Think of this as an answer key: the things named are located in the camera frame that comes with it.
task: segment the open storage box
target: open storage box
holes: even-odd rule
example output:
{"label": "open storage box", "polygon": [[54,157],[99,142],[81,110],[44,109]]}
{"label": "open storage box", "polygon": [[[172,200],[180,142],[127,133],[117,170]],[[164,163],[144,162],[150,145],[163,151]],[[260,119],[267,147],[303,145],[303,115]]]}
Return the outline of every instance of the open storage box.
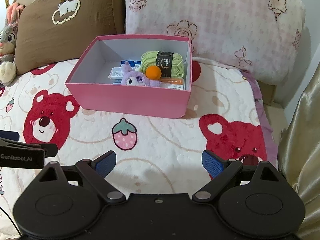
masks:
{"label": "open storage box", "polygon": [[[141,60],[146,51],[182,55],[185,90],[112,84],[108,78],[122,60]],[[184,116],[191,93],[192,61],[189,38],[165,35],[99,36],[84,51],[66,86],[84,109],[165,118]]]}

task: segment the gold satin curtain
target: gold satin curtain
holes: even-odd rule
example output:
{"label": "gold satin curtain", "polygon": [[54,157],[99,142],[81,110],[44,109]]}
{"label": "gold satin curtain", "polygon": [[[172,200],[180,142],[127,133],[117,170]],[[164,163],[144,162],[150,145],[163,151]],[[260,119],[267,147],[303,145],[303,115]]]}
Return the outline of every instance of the gold satin curtain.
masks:
{"label": "gold satin curtain", "polygon": [[298,236],[320,239],[320,63],[282,134],[279,170],[306,206]]}

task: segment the white and pink pillow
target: white and pink pillow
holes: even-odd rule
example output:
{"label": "white and pink pillow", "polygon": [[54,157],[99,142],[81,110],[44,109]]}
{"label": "white and pink pillow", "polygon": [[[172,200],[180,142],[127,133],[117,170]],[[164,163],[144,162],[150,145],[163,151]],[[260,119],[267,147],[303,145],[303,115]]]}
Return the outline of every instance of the white and pink pillow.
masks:
{"label": "white and pink pillow", "polygon": [[301,0],[126,0],[126,33],[179,35],[193,56],[279,84],[293,69],[305,9]]}

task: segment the pillow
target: pillow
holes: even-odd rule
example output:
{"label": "pillow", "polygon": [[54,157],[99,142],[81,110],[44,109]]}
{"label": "pillow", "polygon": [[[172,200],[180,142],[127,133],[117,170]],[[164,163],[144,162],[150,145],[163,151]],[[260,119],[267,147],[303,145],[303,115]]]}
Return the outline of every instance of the pillow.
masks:
{"label": "pillow", "polygon": [[126,33],[186,36],[192,55],[279,84],[293,69],[301,0],[126,0]]}
{"label": "pillow", "polygon": [[123,0],[36,0],[21,14],[15,64],[21,75],[79,58],[100,35],[124,34]]}

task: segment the black cable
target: black cable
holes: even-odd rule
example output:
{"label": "black cable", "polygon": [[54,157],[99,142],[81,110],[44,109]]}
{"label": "black cable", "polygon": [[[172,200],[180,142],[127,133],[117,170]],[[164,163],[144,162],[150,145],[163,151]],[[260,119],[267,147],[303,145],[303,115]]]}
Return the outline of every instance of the black cable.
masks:
{"label": "black cable", "polygon": [[0,209],[7,215],[7,217],[10,219],[11,223],[14,225],[14,227],[16,228],[16,230],[18,231],[19,235],[22,237],[22,234],[20,233],[19,229],[17,228],[16,224],[12,221],[11,217],[7,214],[6,211],[4,211],[4,209],[2,207],[0,207]]}

